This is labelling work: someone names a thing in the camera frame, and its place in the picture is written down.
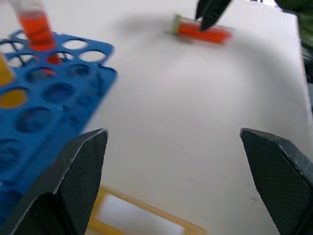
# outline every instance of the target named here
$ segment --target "white surface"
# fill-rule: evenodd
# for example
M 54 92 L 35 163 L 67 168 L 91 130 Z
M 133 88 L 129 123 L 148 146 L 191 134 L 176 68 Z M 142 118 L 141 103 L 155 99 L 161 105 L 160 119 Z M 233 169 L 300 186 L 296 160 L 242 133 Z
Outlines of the white surface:
M 103 184 L 214 235 L 278 235 L 239 132 L 282 136 L 313 160 L 295 16 L 236 0 L 221 19 L 235 37 L 214 47 L 164 33 L 174 13 L 193 16 L 195 0 L 45 4 L 55 31 L 116 46 L 118 81 L 86 128 L 109 130 Z M 17 27 L 3 3 L 0 36 Z
M 117 197 L 108 195 L 98 218 L 125 235 L 183 235 L 184 228 Z

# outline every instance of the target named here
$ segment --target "white table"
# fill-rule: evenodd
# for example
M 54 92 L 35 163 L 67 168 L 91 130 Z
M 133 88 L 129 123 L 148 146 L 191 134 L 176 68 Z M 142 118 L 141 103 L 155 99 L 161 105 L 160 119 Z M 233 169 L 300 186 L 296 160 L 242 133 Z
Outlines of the white table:
M 53 29 L 112 43 L 119 72 L 86 131 L 108 128 L 102 183 L 214 235 L 277 235 L 256 192 L 242 127 L 293 141 L 313 160 L 296 17 L 235 0 L 225 47 L 164 31 L 195 0 L 45 1 Z M 18 27 L 0 5 L 0 36 Z

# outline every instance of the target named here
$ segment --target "yellow frame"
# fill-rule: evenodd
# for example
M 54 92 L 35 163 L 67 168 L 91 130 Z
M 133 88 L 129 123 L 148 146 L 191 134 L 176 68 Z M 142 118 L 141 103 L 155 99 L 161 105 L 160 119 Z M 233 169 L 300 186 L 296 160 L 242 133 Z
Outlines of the yellow frame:
M 178 224 L 185 228 L 184 235 L 209 235 L 210 232 L 205 230 L 204 228 L 201 228 L 195 224 L 192 224 L 188 221 L 185 221 L 181 218 L 178 218 L 172 214 L 169 214 L 165 211 L 159 210 L 158 208 L 152 207 L 142 201 L 139 201 L 133 197 L 130 197 L 128 195 L 125 195 L 119 191 L 116 191 L 110 187 L 106 186 L 100 186 L 99 192 L 97 195 L 97 198 L 94 202 L 93 210 L 91 212 L 90 220 L 88 226 L 90 228 L 96 229 L 100 232 L 102 232 L 103 235 L 123 235 L 124 233 L 116 228 L 111 227 L 110 225 L 107 225 L 100 220 L 95 218 L 95 215 L 99 212 L 99 208 L 105 199 L 105 197 L 110 194 L 114 197 L 117 197 L 123 201 L 126 201 L 128 203 L 131 203 L 139 208 L 144 209 L 145 211 L 148 211 L 152 214 L 158 215 L 168 221 L 171 221 L 175 224 Z

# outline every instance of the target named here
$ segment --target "test tube rack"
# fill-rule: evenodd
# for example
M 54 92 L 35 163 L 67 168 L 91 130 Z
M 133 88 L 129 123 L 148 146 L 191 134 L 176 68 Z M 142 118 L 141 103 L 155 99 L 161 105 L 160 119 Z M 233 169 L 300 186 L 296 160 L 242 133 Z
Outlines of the test tube rack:
M 0 86 L 0 225 L 64 145 L 82 132 L 116 79 L 116 71 L 103 66 L 113 51 L 110 44 L 54 33 L 56 48 L 38 52 L 21 33 L 0 41 L 12 46 L 4 53 L 8 62 L 20 65 L 13 68 L 16 78 Z M 64 47 L 73 40 L 86 46 Z M 89 51 L 105 57 L 84 61 L 81 55 Z M 49 63 L 53 54 L 63 62 Z

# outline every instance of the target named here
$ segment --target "orange liquid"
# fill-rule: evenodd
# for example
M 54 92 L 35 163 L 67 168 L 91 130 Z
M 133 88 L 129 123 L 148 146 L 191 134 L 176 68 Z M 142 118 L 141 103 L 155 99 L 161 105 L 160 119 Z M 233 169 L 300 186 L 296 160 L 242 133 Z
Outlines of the orange liquid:
M 201 32 L 199 24 L 184 22 L 180 23 L 178 34 L 181 36 L 217 44 L 223 44 L 225 40 L 231 37 L 231 33 L 223 28 L 212 27 L 207 31 Z
M 55 48 L 55 40 L 43 11 L 21 12 L 19 19 L 33 50 L 47 51 Z M 62 62 L 57 55 L 51 55 L 47 61 L 53 64 Z

